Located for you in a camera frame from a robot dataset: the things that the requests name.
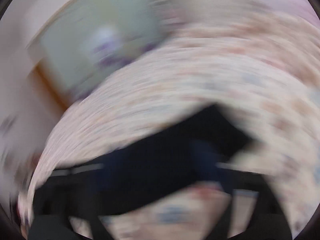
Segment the black pants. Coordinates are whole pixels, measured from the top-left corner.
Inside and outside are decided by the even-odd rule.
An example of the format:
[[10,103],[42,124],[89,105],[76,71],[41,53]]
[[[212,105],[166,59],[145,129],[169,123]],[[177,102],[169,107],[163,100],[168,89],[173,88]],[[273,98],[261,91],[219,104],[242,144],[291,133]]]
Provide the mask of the black pants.
[[212,146],[219,162],[225,162],[254,139],[232,125],[219,105],[211,105],[129,146],[72,167],[102,164],[93,185],[99,214],[121,215],[201,181],[192,153],[196,141]]

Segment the sliding glass door wardrobe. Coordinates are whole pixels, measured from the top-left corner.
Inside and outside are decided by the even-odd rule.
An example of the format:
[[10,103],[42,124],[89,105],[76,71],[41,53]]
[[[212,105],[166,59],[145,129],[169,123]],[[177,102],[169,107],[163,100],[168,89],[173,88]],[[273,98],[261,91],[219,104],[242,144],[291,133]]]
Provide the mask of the sliding glass door wardrobe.
[[73,0],[29,44],[46,84],[65,105],[166,38],[157,0]]

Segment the floral bear print bedspread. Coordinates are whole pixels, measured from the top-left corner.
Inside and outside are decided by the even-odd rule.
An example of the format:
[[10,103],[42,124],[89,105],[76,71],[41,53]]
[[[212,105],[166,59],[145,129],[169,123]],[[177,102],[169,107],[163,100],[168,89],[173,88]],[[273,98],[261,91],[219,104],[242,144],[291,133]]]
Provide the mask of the floral bear print bedspread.
[[[194,20],[73,103],[18,197],[27,235],[35,191],[55,169],[124,148],[211,106],[254,141],[219,167],[263,176],[292,239],[319,205],[319,19],[275,0],[196,0]],[[206,239],[230,197],[197,181],[121,215],[113,239]]]

